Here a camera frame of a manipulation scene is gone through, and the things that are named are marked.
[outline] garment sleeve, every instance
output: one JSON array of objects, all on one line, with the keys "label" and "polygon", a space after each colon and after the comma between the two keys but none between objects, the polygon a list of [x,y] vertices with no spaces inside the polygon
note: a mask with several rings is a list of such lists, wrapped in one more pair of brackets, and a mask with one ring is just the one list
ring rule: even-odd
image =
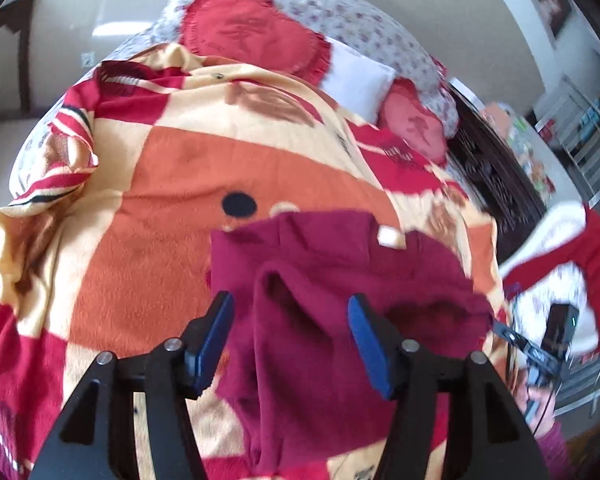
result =
[{"label": "garment sleeve", "polygon": [[567,447],[560,431],[560,423],[556,421],[551,431],[538,438],[537,442],[549,469],[551,480],[573,479],[575,469],[567,454]]}]

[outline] red heart pillow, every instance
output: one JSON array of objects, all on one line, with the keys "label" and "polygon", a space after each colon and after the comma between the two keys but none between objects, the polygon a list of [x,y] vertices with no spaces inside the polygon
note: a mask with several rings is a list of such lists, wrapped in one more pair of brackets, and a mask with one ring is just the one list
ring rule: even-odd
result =
[{"label": "red heart pillow", "polygon": [[440,119],[425,108],[413,81],[398,78],[389,89],[378,114],[378,127],[388,128],[431,162],[446,164],[445,129]]},{"label": "red heart pillow", "polygon": [[329,69],[331,44],[278,11],[272,0],[194,0],[180,43],[199,56],[222,56],[286,72],[317,85]]}]

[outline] metal screw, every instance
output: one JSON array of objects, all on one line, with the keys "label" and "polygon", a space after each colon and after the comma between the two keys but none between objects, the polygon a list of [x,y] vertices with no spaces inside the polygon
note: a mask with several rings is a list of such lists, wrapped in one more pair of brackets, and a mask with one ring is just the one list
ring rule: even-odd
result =
[{"label": "metal screw", "polygon": [[487,356],[482,352],[475,350],[474,352],[471,352],[471,361],[477,365],[483,365],[487,362]]},{"label": "metal screw", "polygon": [[96,362],[99,365],[109,364],[113,359],[113,354],[111,352],[100,352],[96,357]]},{"label": "metal screw", "polygon": [[402,342],[402,349],[405,352],[417,352],[420,350],[420,343],[413,339],[405,339]]},{"label": "metal screw", "polygon": [[167,349],[167,352],[175,352],[182,348],[182,340],[177,337],[171,337],[164,342],[164,347]]}]

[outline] beige wall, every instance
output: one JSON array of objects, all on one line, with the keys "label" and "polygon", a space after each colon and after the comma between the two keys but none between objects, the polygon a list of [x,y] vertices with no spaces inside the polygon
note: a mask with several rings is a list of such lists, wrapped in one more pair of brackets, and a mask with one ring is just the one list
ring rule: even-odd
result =
[{"label": "beige wall", "polygon": [[[531,52],[502,0],[368,1],[401,22],[483,100],[503,100],[526,112],[542,93]],[[153,21],[166,2],[38,0],[30,50],[34,107],[50,106],[81,76],[81,52],[103,57],[124,39],[92,38],[97,25]],[[14,80],[14,70],[7,64],[1,72]],[[17,108],[17,99],[12,100]]]}]

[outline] black dot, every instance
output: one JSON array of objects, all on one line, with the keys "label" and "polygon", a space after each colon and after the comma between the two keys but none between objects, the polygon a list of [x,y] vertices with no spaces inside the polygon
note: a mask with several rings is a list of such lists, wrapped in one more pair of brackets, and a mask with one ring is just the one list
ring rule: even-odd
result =
[{"label": "black dot", "polygon": [[248,218],[258,209],[256,201],[246,193],[234,191],[222,199],[222,210],[235,218]]}]

